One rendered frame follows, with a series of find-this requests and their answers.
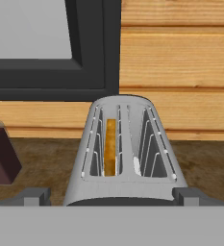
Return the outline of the black framed window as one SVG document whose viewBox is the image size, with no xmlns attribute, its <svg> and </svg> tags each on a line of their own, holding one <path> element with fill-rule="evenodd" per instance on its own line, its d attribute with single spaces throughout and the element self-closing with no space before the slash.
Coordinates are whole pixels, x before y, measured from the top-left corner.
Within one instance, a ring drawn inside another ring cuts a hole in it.
<svg viewBox="0 0 224 246">
<path fill-rule="evenodd" d="M 70 59 L 0 59 L 0 101 L 93 102 L 119 93 L 121 0 L 64 0 Z"/>
</svg>

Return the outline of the golden bread slice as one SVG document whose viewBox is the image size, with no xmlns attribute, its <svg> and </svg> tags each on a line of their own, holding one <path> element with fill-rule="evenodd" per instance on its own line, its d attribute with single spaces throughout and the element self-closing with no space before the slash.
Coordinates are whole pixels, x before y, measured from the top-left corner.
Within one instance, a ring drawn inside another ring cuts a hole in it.
<svg viewBox="0 0 224 246">
<path fill-rule="evenodd" d="M 115 175 L 115 125 L 114 119 L 107 120 L 104 172 L 106 176 Z"/>
</svg>

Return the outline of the silver two-slot toaster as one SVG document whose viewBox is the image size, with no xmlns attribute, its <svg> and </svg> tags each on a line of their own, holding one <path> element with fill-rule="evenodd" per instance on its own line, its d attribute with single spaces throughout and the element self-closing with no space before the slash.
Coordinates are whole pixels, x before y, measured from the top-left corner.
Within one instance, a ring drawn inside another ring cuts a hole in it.
<svg viewBox="0 0 224 246">
<path fill-rule="evenodd" d="M 105 174 L 107 122 L 115 122 L 114 174 Z M 116 95 L 92 103 L 63 203 L 172 205 L 187 182 L 153 103 Z"/>
</svg>

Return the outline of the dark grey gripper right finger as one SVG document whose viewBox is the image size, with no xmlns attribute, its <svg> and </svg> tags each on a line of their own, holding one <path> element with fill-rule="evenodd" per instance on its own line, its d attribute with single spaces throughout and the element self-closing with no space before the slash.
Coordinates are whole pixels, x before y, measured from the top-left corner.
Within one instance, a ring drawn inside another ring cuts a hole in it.
<svg viewBox="0 0 224 246">
<path fill-rule="evenodd" d="M 178 206 L 224 206 L 224 201 L 212 198 L 196 187 L 175 187 L 172 195 Z"/>
</svg>

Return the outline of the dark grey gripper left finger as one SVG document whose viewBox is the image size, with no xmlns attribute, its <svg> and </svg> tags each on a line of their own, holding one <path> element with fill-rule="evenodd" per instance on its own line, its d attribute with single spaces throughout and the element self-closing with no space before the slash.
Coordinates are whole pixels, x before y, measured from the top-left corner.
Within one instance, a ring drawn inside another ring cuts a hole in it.
<svg viewBox="0 0 224 246">
<path fill-rule="evenodd" d="M 49 187 L 27 187 L 16 196 L 0 201 L 0 206 L 40 207 L 50 206 Z"/>
</svg>

